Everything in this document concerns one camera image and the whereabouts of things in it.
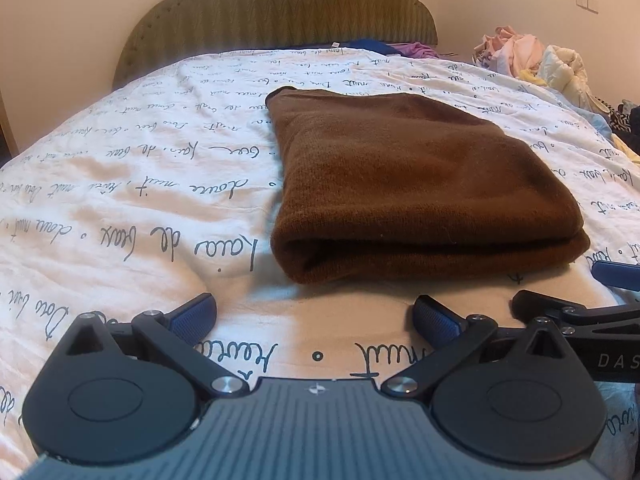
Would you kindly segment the light blue bed sheet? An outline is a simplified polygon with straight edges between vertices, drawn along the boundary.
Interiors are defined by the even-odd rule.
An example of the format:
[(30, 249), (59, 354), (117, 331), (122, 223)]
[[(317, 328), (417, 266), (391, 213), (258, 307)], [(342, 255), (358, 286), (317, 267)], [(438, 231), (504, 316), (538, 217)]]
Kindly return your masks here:
[(552, 88), (544, 87), (544, 90), (553, 94), (560, 102), (560, 107), (574, 112), (584, 118), (588, 124), (597, 130), (601, 136), (611, 139), (612, 129), (606, 118), (601, 114), (600, 105), (596, 105), (596, 100), (586, 84), (568, 84), (564, 92)]

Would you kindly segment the pink clothes pile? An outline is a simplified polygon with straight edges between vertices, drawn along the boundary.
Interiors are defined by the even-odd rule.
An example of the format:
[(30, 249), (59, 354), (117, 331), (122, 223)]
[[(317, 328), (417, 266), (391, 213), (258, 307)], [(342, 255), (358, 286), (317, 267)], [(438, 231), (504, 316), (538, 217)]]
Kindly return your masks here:
[(472, 62), (493, 72), (518, 78), (522, 70), (536, 74), (546, 46), (532, 34), (510, 26), (497, 27), (473, 50)]

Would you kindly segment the blue garment near headboard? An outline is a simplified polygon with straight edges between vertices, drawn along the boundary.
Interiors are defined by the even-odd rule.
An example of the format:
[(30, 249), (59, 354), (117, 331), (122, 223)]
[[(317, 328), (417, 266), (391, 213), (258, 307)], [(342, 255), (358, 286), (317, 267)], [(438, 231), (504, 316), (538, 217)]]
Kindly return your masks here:
[(341, 43), (342, 48), (366, 50), (382, 55), (401, 55), (401, 52), (386, 42), (374, 39), (357, 39)]

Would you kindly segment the yellow cloth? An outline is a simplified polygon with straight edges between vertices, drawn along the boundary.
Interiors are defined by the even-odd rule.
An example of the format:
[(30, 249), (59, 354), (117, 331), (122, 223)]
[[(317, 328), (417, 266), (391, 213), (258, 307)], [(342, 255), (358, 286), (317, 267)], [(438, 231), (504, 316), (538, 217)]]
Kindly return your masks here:
[(530, 84), (536, 84), (539, 87), (547, 87), (548, 84), (546, 81), (540, 77), (538, 77), (531, 70), (520, 70), (518, 72), (518, 79), (522, 81), (529, 82)]

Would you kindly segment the olive green upholstered headboard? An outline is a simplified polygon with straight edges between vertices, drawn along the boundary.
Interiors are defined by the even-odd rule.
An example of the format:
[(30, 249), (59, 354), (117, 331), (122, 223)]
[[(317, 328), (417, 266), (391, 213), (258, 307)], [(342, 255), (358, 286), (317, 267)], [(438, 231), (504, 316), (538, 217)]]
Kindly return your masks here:
[(204, 53), (373, 39), (438, 43), (420, 0), (163, 0), (137, 22), (112, 87)]

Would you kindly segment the white wall switch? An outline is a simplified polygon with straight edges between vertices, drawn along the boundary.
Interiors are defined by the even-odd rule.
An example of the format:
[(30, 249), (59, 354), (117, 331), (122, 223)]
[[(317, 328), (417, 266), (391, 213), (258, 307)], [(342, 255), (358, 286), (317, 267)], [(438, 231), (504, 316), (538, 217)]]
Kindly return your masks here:
[(593, 14), (599, 13), (599, 3), (598, 0), (575, 0), (576, 6), (581, 8), (582, 10), (586, 10)]

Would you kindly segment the cream puffy jacket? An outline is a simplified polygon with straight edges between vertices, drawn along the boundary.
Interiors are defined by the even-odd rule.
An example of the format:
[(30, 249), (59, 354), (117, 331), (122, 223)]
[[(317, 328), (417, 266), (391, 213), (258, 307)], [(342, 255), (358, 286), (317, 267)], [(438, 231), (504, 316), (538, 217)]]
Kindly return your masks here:
[(605, 112), (591, 92), (584, 61), (577, 51), (550, 44), (542, 54), (537, 76), (570, 104), (591, 113)]

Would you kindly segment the purple garment near headboard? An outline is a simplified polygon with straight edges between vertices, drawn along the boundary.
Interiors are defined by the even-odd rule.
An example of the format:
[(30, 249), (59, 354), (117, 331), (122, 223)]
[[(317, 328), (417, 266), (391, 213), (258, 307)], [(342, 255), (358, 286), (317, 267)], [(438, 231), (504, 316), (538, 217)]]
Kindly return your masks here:
[(405, 58), (439, 58), (439, 54), (433, 47), (422, 42), (401, 42), (390, 44), (390, 46)]

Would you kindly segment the black patterned clothes pile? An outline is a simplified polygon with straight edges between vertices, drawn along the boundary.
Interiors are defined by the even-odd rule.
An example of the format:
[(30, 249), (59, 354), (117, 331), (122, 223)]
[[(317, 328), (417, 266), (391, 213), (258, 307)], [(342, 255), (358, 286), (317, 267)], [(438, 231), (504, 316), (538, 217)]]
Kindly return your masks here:
[(598, 102), (605, 109), (605, 117), (615, 139), (622, 141), (634, 154), (639, 154), (639, 105), (626, 99), (616, 106), (601, 99)]

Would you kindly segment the brown knit sweater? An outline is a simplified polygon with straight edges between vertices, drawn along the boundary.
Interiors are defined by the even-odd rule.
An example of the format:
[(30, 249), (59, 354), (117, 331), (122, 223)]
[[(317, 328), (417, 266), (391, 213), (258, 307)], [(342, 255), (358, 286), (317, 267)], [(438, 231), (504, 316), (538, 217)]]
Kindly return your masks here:
[(283, 168), (270, 245), (296, 283), (536, 272), (589, 247), (570, 190), (488, 120), (407, 93), (284, 87), (266, 107)]

